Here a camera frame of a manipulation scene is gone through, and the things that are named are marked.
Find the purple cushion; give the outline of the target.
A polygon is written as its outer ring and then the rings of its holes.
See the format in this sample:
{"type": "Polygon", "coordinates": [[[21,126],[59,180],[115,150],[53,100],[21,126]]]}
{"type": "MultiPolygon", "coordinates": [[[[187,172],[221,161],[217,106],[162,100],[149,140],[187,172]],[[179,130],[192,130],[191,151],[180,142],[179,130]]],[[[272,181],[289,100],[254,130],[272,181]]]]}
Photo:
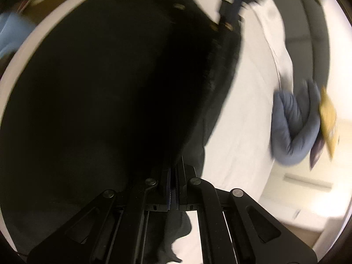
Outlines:
{"type": "Polygon", "coordinates": [[[320,132],[310,151],[310,170],[313,170],[313,167],[320,159],[324,146],[325,146],[325,140],[324,140],[323,134],[320,132]]]}

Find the blue rolled duvet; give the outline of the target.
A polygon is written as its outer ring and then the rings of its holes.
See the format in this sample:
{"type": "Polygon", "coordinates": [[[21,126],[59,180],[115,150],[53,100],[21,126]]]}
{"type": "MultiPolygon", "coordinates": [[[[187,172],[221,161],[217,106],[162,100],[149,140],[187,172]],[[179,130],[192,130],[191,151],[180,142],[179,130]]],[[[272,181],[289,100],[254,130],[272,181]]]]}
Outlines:
{"type": "Polygon", "coordinates": [[[271,115],[271,153],[283,166],[300,163],[313,148],[320,131],[320,92],[306,80],[295,95],[275,91],[271,115]]]}

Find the white folded sheet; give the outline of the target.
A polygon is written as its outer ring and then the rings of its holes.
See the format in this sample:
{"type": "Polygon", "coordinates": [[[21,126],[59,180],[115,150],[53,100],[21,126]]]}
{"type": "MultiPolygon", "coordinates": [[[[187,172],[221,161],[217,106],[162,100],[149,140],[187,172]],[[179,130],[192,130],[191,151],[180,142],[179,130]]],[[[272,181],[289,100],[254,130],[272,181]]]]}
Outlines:
{"type": "Polygon", "coordinates": [[[293,64],[286,48],[285,26],[274,0],[249,4],[258,19],[276,66],[281,90],[293,92],[293,64]]]}

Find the yellow cushion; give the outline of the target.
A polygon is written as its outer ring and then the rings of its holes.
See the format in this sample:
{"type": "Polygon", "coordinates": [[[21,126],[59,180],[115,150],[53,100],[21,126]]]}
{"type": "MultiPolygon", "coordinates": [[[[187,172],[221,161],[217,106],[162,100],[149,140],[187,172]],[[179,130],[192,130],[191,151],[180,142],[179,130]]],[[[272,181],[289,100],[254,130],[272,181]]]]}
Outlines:
{"type": "Polygon", "coordinates": [[[322,134],[328,148],[329,157],[333,159],[338,144],[337,111],[324,86],[321,88],[320,95],[319,113],[322,134]]]}

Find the black pants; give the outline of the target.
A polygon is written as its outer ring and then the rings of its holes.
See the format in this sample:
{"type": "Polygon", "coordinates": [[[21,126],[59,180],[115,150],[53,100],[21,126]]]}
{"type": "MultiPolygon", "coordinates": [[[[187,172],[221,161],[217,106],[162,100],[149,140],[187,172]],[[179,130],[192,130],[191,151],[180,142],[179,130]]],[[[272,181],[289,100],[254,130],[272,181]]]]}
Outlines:
{"type": "MultiPolygon", "coordinates": [[[[1,0],[9,14],[22,0],[1,0]]],[[[240,46],[198,0],[66,0],[27,36],[1,77],[1,262],[32,249],[121,169],[180,157],[200,172],[240,46]]],[[[179,262],[175,210],[150,212],[143,263],[179,262]]]]}

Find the grey padded headboard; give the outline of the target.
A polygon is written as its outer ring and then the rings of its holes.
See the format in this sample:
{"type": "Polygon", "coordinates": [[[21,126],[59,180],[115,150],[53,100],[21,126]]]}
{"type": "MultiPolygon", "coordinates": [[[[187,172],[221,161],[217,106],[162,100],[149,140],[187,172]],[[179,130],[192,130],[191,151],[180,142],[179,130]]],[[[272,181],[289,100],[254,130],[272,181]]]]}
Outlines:
{"type": "Polygon", "coordinates": [[[293,62],[294,90],[307,79],[318,87],[328,83],[330,44],[325,14],[319,0],[290,0],[286,45],[293,62]]]}

